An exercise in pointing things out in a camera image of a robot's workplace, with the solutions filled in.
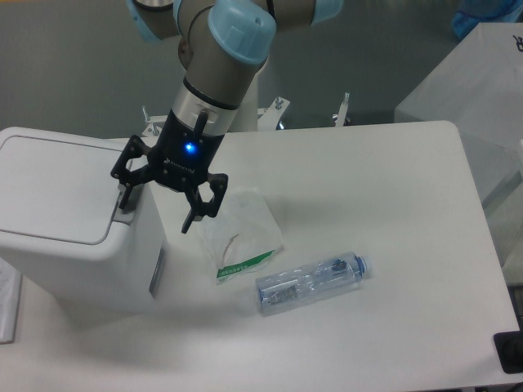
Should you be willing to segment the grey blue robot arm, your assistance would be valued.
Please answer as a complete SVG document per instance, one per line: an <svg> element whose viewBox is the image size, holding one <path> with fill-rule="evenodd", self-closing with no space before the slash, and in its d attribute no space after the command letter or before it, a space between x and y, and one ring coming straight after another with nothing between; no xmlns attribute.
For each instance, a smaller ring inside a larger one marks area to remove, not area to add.
<svg viewBox="0 0 523 392"><path fill-rule="evenodd" d="M341 1L129 1L146 40L180 37L185 70L156 144L132 136L110 175L119 182L124 209L132 191L151 181L183 193L193 221L219 212L228 186L209 167L230 130L254 76L266 63L275 35L338 15Z"/></svg>

